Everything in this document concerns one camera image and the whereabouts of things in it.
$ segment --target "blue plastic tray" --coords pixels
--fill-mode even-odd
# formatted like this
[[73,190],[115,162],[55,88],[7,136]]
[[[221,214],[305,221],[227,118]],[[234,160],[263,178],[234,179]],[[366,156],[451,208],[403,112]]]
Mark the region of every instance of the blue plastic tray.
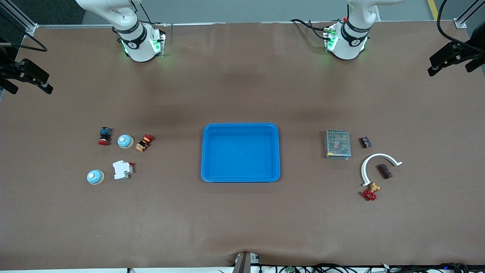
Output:
[[207,182],[275,182],[280,176],[278,127],[272,123],[208,124],[200,175]]

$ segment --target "brown table surface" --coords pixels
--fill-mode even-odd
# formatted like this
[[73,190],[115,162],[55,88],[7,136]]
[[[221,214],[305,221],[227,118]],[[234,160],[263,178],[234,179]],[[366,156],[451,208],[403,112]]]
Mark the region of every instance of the brown table surface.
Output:
[[[241,251],[285,265],[484,263],[485,81],[463,66],[428,76],[447,43],[434,22],[376,23],[353,61],[301,25],[166,30],[165,57],[148,63],[111,29],[38,29],[49,51],[21,52],[54,92],[19,83],[0,104],[0,269],[224,266]],[[275,123],[279,181],[204,182],[211,122]],[[113,145],[97,144],[102,126]],[[326,128],[351,133],[350,160],[323,158]],[[140,153],[120,134],[156,140]],[[366,202],[360,165],[375,153],[403,164],[370,162],[382,189]],[[136,163],[129,180],[114,181],[117,160]]]

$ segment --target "gray floor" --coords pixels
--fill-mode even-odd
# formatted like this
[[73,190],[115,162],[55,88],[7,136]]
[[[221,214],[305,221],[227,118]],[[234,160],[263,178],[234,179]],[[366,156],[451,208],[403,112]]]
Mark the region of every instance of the gray floor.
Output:
[[[74,0],[12,0],[21,11],[37,24],[81,24],[84,10]],[[2,14],[9,16],[0,8]],[[0,36],[12,43],[22,41],[23,32],[0,18]]]
[[[289,21],[291,19],[330,21],[346,16],[344,0],[145,0],[143,2],[153,22],[245,23]],[[382,20],[432,20],[426,0],[406,0],[393,6],[380,6]],[[140,9],[139,16],[146,19]],[[106,20],[86,12],[83,24],[106,24]]]

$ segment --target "handwheel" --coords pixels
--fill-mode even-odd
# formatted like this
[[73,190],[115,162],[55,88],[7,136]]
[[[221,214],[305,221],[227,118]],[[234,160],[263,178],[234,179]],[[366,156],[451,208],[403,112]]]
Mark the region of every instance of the handwheel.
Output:
[[371,190],[365,190],[362,192],[362,196],[365,198],[365,200],[367,201],[374,201],[377,196],[375,195],[375,193]]

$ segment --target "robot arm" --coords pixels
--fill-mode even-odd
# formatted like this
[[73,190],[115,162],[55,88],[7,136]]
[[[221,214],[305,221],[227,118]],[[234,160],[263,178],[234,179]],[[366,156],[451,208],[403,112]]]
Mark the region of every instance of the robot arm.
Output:
[[324,37],[327,51],[337,58],[351,60],[364,49],[367,34],[377,18],[378,5],[394,5],[404,0],[346,0],[349,15],[345,22],[329,27]]
[[[129,9],[129,0],[76,0],[81,8],[94,12],[110,22],[117,30],[128,30],[138,21],[134,11]],[[139,4],[142,0],[133,0]]]
[[143,24],[129,7],[142,0],[76,0],[81,8],[105,18],[118,31],[125,52],[137,62],[163,55],[165,33]]

